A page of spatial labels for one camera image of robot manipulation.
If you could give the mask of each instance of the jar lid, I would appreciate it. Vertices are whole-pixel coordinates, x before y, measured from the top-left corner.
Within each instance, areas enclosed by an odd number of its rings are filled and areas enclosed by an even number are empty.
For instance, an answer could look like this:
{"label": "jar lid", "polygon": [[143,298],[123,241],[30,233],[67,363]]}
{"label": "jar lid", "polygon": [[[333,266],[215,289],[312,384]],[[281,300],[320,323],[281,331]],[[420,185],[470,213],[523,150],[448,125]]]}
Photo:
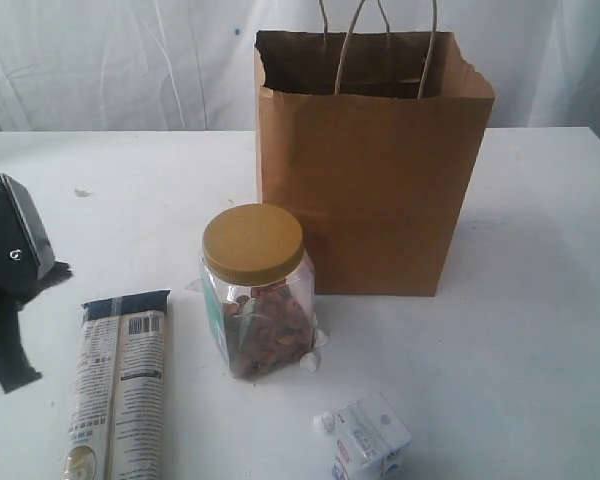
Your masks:
{"label": "jar lid", "polygon": [[275,283],[302,261],[300,222],[273,205],[242,205],[215,217],[202,237],[204,259],[220,279],[253,287]]}

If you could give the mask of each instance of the plastic jar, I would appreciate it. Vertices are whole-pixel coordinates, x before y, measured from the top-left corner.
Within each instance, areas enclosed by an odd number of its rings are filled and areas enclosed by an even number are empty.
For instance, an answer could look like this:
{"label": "plastic jar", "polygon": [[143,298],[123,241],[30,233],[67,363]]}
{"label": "plastic jar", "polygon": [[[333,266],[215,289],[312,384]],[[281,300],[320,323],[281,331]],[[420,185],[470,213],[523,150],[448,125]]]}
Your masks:
{"label": "plastic jar", "polygon": [[199,263],[211,331],[234,377],[312,349],[313,265],[293,215],[265,204],[221,213],[204,231]]}

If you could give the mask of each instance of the white fabric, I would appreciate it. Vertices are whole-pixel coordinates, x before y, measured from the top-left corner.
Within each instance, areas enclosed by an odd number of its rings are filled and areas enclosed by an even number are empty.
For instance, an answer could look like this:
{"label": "white fabric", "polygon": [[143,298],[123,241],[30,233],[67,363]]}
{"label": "white fabric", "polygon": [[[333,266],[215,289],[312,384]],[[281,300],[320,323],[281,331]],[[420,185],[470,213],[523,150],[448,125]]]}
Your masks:
{"label": "white fabric", "polygon": [[[346,30],[357,0],[325,0]],[[428,0],[384,0],[426,30]],[[440,0],[439,29],[497,92],[494,126],[590,125],[600,135],[600,0]],[[357,31],[383,31],[374,1]],[[0,1],[3,130],[254,127],[258,29],[321,31],[318,0]]]}

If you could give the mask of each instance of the table surface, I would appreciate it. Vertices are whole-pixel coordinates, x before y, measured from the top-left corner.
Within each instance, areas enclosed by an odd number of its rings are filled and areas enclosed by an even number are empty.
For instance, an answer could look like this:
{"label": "table surface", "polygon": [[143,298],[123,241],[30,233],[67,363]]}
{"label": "table surface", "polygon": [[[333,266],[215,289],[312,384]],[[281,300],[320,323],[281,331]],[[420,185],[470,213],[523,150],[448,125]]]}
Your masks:
{"label": "table surface", "polygon": [[312,417],[382,392],[413,434],[408,478],[600,479],[600,141],[488,130],[435,298],[319,297],[309,373],[232,379],[196,253],[252,202],[252,132],[0,133],[75,277],[21,315],[44,378],[0,390],[0,478],[60,478],[86,300],[171,288],[164,478],[329,478]]}

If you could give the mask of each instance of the white carton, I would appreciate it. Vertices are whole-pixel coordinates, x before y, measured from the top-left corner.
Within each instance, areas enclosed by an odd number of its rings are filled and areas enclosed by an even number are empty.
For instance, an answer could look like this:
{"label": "white carton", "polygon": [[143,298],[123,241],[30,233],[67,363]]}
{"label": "white carton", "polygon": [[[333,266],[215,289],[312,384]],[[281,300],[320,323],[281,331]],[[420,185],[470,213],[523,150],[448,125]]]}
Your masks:
{"label": "white carton", "polygon": [[382,395],[336,412],[335,480],[397,480],[411,434]]}

